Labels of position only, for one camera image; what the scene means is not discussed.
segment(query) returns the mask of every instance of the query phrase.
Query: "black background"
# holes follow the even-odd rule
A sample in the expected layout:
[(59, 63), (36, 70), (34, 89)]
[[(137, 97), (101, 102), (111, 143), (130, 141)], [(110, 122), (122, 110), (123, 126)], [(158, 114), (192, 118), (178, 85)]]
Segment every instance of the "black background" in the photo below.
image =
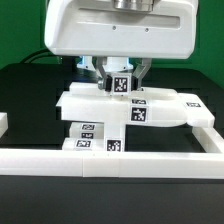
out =
[[(60, 150), (70, 122), (56, 102), (72, 81), (91, 72), (62, 65), (14, 64), (0, 71), (0, 111), (9, 130), (0, 147)], [(224, 91), (198, 71), (152, 69), (143, 86), (197, 94), (224, 136)], [(191, 128), (128, 126), (127, 151), (200, 152)], [(0, 176), (0, 224), (224, 223), (223, 180)]]

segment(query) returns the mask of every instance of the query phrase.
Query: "square tag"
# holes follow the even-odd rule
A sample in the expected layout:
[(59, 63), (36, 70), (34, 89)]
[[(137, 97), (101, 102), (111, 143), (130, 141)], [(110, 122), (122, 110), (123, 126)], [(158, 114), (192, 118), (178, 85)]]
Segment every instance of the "square tag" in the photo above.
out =
[(132, 107), (131, 121), (146, 122), (147, 108), (146, 107)]
[(122, 149), (121, 140), (107, 140), (107, 151), (109, 152), (120, 152)]
[(91, 140), (79, 139), (76, 142), (76, 148), (79, 149), (91, 149), (91, 145), (92, 145)]
[(188, 107), (201, 107), (199, 103), (187, 103)]
[(94, 139), (94, 133), (81, 133), (81, 138)]
[(94, 131), (95, 130), (95, 124), (83, 124), (82, 130), (86, 131)]
[(128, 92), (128, 78), (114, 77), (114, 92), (127, 93)]

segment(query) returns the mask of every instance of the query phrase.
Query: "black cable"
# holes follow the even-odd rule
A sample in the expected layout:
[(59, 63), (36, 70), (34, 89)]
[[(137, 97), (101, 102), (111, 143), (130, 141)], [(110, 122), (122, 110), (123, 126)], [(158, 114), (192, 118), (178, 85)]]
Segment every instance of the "black cable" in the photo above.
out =
[(28, 55), (27, 57), (25, 57), (20, 63), (24, 64), (28, 60), (32, 59), (33, 57), (35, 57), (35, 56), (37, 56), (39, 54), (44, 54), (44, 53), (50, 53), (50, 51), (48, 49), (43, 49), (43, 50), (36, 51), (36, 52)]
[(40, 59), (40, 58), (48, 58), (48, 57), (56, 57), (56, 55), (40, 55), (33, 58), (29, 63), (32, 63), (33, 61), (36, 61), (37, 59)]

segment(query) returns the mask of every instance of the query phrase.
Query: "green wall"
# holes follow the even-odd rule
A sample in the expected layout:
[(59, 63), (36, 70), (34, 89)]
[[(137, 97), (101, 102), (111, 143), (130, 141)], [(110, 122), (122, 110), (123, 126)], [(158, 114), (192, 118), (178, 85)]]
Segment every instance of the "green wall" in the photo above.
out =
[[(0, 68), (44, 48), (44, 21), (45, 0), (0, 1)], [(154, 60), (153, 66), (196, 69), (224, 87), (224, 1), (200, 1), (196, 48), (188, 60)]]

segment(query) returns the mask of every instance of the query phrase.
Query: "white block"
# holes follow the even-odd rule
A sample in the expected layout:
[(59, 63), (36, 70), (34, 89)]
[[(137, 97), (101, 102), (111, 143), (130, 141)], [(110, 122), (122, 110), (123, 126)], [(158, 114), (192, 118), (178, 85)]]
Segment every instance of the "white block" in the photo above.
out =
[(172, 127), (186, 123), (186, 109), (178, 100), (151, 99), (144, 111), (147, 118), (143, 122), (131, 119), (130, 97), (106, 97), (65, 95), (62, 98), (62, 119), (86, 122), (122, 122), (124, 124)]
[(193, 134), (207, 153), (224, 153), (224, 139), (214, 128), (193, 128)]
[(119, 152), (92, 153), (83, 158), (83, 177), (118, 177)]
[(6, 113), (0, 113), (0, 138), (8, 129), (8, 119)]
[(224, 156), (206, 153), (126, 153), (121, 178), (224, 179)]
[(215, 118), (204, 103), (194, 94), (179, 94), (187, 110), (187, 123), (193, 127), (212, 128)]
[(95, 83), (80, 83), (73, 82), (70, 87), (70, 93), (74, 95), (95, 95), (95, 96), (109, 96), (108, 92), (100, 90), (98, 84)]
[[(77, 147), (77, 141), (90, 141), (89, 147)], [(66, 138), (62, 150), (64, 151), (105, 151), (103, 139)]]
[(83, 153), (62, 150), (0, 150), (1, 175), (82, 177)]
[(94, 125), (93, 130), (86, 130), (83, 125), (88, 125), (88, 123), (73, 122), (71, 128), (69, 129), (70, 138), (84, 138), (84, 134), (92, 134), (93, 139), (103, 139), (104, 138), (104, 125), (102, 123), (89, 123), (89, 125)]

